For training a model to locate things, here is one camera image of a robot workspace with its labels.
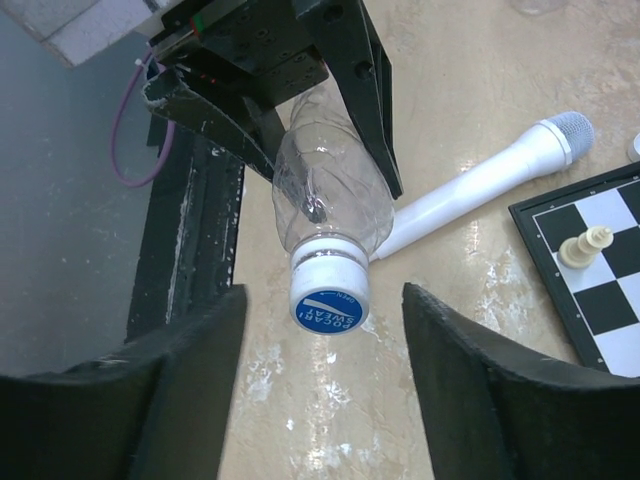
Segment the cream chess piece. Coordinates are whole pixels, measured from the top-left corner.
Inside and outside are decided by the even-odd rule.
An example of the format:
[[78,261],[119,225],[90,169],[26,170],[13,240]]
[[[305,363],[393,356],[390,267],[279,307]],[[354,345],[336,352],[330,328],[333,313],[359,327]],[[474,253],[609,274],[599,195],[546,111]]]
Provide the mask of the cream chess piece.
[[614,233],[606,226],[590,227],[577,237],[563,241],[558,251],[559,261],[568,268],[584,269],[589,267],[597,254],[610,247]]

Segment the white upturned bottle cap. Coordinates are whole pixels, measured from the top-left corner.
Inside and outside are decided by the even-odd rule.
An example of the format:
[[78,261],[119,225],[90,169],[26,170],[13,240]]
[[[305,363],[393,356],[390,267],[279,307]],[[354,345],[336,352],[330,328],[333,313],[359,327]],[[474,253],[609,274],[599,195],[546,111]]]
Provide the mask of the white upturned bottle cap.
[[627,148],[627,158],[632,163],[640,161],[640,134],[637,134],[630,142]]

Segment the white toy microphone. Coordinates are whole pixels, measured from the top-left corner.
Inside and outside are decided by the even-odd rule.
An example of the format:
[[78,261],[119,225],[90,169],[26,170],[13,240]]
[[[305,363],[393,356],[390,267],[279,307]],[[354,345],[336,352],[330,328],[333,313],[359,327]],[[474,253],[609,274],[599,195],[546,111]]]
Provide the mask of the white toy microphone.
[[370,259],[387,258],[523,183],[567,169],[594,140],[592,123],[579,112],[536,122],[506,149],[397,210],[391,234]]

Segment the crushed clear bottle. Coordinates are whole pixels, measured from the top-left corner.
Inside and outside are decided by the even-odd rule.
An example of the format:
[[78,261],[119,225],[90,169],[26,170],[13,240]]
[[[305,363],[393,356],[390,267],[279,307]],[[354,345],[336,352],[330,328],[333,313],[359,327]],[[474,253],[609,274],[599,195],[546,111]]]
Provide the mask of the crushed clear bottle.
[[289,253],[313,237],[334,235],[371,255],[390,235],[389,187],[334,80],[295,99],[276,156],[272,200],[279,239]]

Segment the black and silver chessboard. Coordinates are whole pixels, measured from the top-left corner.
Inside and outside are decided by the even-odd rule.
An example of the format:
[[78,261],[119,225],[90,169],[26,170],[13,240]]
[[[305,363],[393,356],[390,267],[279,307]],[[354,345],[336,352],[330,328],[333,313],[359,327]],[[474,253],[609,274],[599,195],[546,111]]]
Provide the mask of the black and silver chessboard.
[[[518,202],[509,212],[583,365],[638,377],[638,164]],[[595,226],[611,229],[612,244],[584,269],[565,266],[561,244]]]

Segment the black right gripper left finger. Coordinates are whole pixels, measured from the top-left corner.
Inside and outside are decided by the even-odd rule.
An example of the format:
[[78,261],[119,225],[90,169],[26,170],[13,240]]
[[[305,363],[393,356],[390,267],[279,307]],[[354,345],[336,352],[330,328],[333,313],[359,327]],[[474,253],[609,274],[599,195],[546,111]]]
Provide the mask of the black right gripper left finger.
[[214,479],[244,337],[235,285],[62,373],[1,380],[5,479]]

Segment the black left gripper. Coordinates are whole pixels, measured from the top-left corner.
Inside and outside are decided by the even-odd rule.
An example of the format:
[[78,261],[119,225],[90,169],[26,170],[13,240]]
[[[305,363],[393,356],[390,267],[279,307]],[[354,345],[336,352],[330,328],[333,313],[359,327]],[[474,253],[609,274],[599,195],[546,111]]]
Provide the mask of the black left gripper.
[[150,40],[153,55],[184,70],[144,83],[151,113],[272,181],[285,133],[273,107],[326,81],[328,67],[392,197],[403,194],[392,66],[363,1],[296,1],[294,9],[290,1],[181,1],[161,21]]

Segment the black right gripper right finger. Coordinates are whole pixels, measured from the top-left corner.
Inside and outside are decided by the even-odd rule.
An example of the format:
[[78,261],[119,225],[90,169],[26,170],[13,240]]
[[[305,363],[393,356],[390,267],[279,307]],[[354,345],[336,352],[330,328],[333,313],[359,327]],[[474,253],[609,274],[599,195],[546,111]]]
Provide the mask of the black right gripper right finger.
[[438,479],[635,479],[639,383],[529,349],[415,284],[409,360]]

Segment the white Pocari Sweat cap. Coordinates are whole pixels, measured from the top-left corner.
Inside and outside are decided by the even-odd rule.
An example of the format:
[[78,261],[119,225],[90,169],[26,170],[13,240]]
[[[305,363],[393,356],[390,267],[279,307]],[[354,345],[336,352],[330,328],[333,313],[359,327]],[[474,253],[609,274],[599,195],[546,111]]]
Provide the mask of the white Pocari Sweat cap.
[[290,313],[300,327],[342,335],[367,319],[369,259],[358,243],[336,235],[312,237],[293,250],[290,266]]

